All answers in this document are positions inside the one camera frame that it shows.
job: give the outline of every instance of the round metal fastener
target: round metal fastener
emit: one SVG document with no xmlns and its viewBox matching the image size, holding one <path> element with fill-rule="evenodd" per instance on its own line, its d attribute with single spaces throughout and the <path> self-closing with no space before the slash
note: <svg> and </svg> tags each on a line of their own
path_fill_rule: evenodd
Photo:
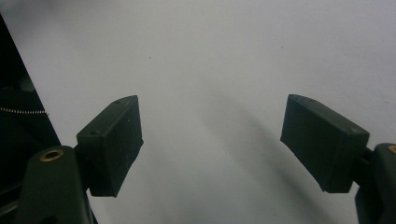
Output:
<svg viewBox="0 0 396 224">
<path fill-rule="evenodd" d="M 396 146 L 392 145 L 392 146 L 388 146 L 389 151 L 393 152 L 393 154 L 396 155 Z"/>
<path fill-rule="evenodd" d="M 64 151 L 61 149 L 53 149 L 50 151 L 46 151 L 43 155 L 41 155 L 41 161 L 56 161 L 64 155 Z"/>
</svg>

